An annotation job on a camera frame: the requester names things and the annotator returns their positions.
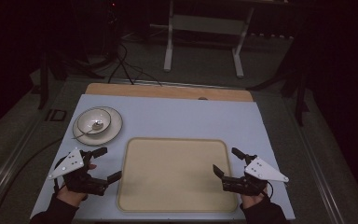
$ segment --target beige tray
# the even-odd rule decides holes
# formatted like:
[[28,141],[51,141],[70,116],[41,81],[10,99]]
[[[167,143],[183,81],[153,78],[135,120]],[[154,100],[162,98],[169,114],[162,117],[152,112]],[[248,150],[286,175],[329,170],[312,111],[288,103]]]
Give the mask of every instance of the beige tray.
[[127,145],[117,205],[124,212],[233,212],[213,164],[230,175],[220,140],[133,138]]

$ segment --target hand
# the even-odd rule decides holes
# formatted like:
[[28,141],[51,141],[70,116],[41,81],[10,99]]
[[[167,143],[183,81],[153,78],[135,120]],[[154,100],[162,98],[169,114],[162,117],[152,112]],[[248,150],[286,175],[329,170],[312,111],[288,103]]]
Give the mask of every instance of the hand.
[[241,199],[242,199],[242,206],[244,209],[246,209],[246,208],[250,208],[250,207],[260,203],[261,201],[263,201],[264,194],[260,193],[257,196],[247,196],[247,195],[242,194]]
[[[97,166],[94,164],[89,165],[89,168],[91,170],[95,169],[95,167],[97,167]],[[60,189],[60,191],[58,191],[57,199],[65,202],[65,203],[69,203],[74,207],[78,207],[86,196],[87,196],[86,193],[73,192],[73,191],[70,191],[66,186],[63,186]]]

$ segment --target wooden board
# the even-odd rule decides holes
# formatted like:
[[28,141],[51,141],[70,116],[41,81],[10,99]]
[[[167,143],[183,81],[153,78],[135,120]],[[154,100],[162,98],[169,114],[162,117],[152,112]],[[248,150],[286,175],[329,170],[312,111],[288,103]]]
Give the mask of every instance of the wooden board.
[[117,96],[141,96],[160,97],[171,99],[194,99],[201,97],[216,101],[252,102],[253,98],[248,91],[212,89],[212,88],[189,88],[189,87],[166,87],[166,86],[142,86],[125,84],[91,83],[86,89],[86,94],[117,95]]
[[230,175],[220,140],[132,138],[127,146],[117,205],[124,212],[233,212],[213,164]]

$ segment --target sleeve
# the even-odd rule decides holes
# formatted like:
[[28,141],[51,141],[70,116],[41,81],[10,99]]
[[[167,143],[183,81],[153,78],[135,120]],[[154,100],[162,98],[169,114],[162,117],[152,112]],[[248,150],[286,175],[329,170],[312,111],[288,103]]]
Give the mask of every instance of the sleeve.
[[269,198],[265,198],[260,203],[244,209],[242,204],[240,209],[245,214],[247,224],[286,224],[289,223],[283,214],[281,207],[272,203]]
[[70,224],[77,209],[78,207],[57,199],[53,194],[48,210],[34,215],[30,224]]

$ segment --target spoon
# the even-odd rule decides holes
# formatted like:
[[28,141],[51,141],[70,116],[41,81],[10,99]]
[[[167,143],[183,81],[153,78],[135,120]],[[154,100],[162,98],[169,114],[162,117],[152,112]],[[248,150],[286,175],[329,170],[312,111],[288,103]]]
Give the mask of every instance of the spoon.
[[78,135],[76,137],[73,137],[72,139],[77,139],[77,138],[79,138],[79,137],[81,137],[81,136],[83,136],[85,134],[88,134],[88,133],[90,133],[92,131],[100,130],[102,127],[103,127],[103,122],[100,121],[100,120],[97,120],[92,124],[91,130],[89,130],[88,132],[82,133],[81,135]]

